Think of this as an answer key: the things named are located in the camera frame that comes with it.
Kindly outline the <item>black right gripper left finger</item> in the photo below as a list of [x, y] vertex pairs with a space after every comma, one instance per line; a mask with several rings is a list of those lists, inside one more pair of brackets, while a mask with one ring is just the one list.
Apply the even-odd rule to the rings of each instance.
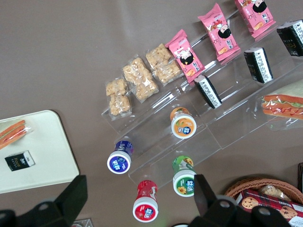
[[87, 178], [79, 175], [54, 200], [39, 203], [16, 216], [13, 210], [0, 211], [2, 227], [70, 227], [88, 199]]

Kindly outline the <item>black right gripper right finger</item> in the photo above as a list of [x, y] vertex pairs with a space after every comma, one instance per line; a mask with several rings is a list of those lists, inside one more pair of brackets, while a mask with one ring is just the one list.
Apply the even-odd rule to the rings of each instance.
[[194, 176], [194, 199], [199, 211], [190, 227], [289, 227], [277, 210], [256, 206], [251, 212], [227, 196], [217, 196], [204, 175]]

